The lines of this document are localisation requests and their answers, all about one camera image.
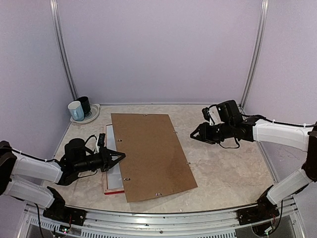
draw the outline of blue mug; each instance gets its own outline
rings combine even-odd
[[[84,111],[79,101],[68,104],[68,110],[74,120],[81,121],[84,119]]]

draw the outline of brown board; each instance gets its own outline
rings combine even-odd
[[[111,114],[127,202],[197,187],[169,115]]]

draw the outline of black cup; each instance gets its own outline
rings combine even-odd
[[[83,108],[85,116],[90,112],[90,103],[88,97],[77,98],[77,101],[80,102],[81,107]]]

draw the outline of stack of plates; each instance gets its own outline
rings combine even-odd
[[[74,120],[73,117],[70,118],[70,121],[78,124],[90,123],[99,116],[100,104],[90,104],[90,109],[90,112],[85,116],[85,118],[82,121]]]

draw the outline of wall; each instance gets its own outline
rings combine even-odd
[[[78,93],[103,104],[240,101],[261,3],[59,1]]]
[[[317,121],[317,1],[270,0],[264,40],[251,93],[248,114],[293,123]],[[280,179],[299,168],[306,154],[265,143]],[[309,238],[317,233],[317,185],[295,196]]]
[[[0,0],[0,140],[51,158],[69,124],[69,89],[49,0]],[[0,237],[16,237],[25,203],[0,196]]]

